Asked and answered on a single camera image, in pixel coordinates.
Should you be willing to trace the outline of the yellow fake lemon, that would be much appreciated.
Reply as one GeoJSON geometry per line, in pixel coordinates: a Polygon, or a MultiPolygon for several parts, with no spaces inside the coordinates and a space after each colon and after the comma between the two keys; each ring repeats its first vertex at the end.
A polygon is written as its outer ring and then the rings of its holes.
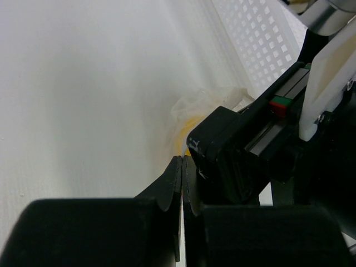
{"type": "Polygon", "coordinates": [[[190,156],[186,139],[189,133],[204,119],[204,116],[193,116],[185,120],[176,130],[173,151],[176,156],[190,156]]]}

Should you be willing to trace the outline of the clear zip top bag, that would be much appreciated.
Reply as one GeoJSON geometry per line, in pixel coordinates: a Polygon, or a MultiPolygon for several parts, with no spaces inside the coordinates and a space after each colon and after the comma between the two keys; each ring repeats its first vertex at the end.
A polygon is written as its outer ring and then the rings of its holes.
{"type": "Polygon", "coordinates": [[[208,117],[217,107],[222,106],[232,111],[241,111],[253,102],[243,87],[217,87],[213,89],[199,89],[198,91],[181,97],[170,111],[170,126],[168,141],[170,152],[174,154],[173,145],[177,128],[193,116],[208,117]]]}

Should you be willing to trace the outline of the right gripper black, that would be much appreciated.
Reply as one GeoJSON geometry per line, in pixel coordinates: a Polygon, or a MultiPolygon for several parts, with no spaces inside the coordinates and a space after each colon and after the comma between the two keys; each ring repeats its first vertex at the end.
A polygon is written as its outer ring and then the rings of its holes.
{"type": "Polygon", "coordinates": [[[333,40],[308,31],[298,61],[260,97],[240,111],[216,108],[189,133],[204,203],[254,204],[269,182],[293,177],[309,148],[299,120],[312,59],[333,40]]]}

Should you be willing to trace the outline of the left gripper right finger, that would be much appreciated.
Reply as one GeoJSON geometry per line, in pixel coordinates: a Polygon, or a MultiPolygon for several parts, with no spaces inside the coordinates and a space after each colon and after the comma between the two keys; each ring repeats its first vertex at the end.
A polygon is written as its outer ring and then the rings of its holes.
{"type": "Polygon", "coordinates": [[[311,206],[207,205],[197,169],[182,161],[187,266],[352,266],[340,228],[311,206]]]}

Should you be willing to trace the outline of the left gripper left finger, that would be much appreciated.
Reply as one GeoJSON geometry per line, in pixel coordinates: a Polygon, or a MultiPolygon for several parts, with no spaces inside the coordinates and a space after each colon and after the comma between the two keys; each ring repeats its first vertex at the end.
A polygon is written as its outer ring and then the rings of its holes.
{"type": "Polygon", "coordinates": [[[2,266],[175,266],[182,158],[132,198],[41,199],[19,216],[2,266]]]}

